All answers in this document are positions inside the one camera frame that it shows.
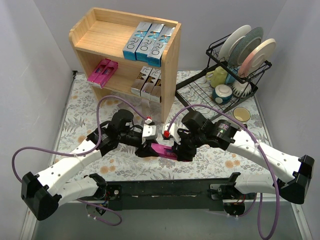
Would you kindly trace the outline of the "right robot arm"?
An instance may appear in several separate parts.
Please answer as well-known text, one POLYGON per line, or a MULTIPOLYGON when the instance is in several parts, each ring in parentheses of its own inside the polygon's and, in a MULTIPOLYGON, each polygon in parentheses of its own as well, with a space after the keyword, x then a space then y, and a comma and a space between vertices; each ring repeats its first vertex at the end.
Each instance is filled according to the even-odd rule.
POLYGON ((312 157, 297 157, 256 143, 235 124, 224 119, 212 122, 198 111, 188 112, 182 118, 182 124, 186 128, 177 130, 180 141, 172 148, 180 161, 191 162, 197 149, 208 145, 240 155, 265 169, 272 167, 275 177, 269 173, 233 173, 229 183, 221 187, 223 196, 237 199, 249 193, 274 194, 278 188, 283 199, 299 205, 305 202, 313 176, 315 160, 312 157))

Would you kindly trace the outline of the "pink toothpaste box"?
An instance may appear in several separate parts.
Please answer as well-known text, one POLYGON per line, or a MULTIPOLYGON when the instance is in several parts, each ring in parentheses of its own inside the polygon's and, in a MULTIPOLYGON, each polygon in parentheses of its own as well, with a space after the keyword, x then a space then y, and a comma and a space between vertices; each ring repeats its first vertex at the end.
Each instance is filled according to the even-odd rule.
POLYGON ((118 63, 110 60, 94 81, 94 86, 102 89, 118 69, 118 63))
POLYGON ((107 58, 101 60, 99 64, 95 67, 91 75, 88 77, 87 81, 90 84, 93 83, 110 61, 111 60, 107 58))
POLYGON ((178 156, 173 152, 172 148, 166 145, 152 143, 152 149, 158 154, 161 158, 177 160, 178 156))

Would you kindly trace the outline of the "silver black gold toothpaste box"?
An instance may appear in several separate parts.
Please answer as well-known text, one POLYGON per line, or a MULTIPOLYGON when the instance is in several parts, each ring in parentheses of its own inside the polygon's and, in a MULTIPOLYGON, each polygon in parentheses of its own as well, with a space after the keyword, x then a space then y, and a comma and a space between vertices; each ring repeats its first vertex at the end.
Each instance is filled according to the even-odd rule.
POLYGON ((142 98, 145 98, 148 100, 150 99, 151 92, 152 92, 154 86, 156 85, 156 82, 157 82, 160 74, 161 74, 160 69, 153 68, 151 70, 146 82, 144 83, 144 85, 140 91, 140 96, 142 98))

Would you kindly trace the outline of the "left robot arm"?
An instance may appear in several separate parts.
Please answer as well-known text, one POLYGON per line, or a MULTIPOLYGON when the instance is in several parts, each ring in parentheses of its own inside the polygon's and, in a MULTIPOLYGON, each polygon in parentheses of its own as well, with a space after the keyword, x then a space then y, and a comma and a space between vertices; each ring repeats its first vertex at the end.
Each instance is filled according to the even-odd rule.
POLYGON ((142 126, 134 125, 133 117, 128 110, 118 110, 111 120, 99 124, 76 149, 63 154, 58 163, 22 177, 21 198, 37 220, 47 219, 58 207, 73 200, 83 197, 104 199, 109 194, 107 182, 97 173, 79 181, 71 182, 70 179, 119 144, 135 147, 136 155, 142 158, 155 154, 151 147, 157 142, 155 123, 148 117, 142 126))

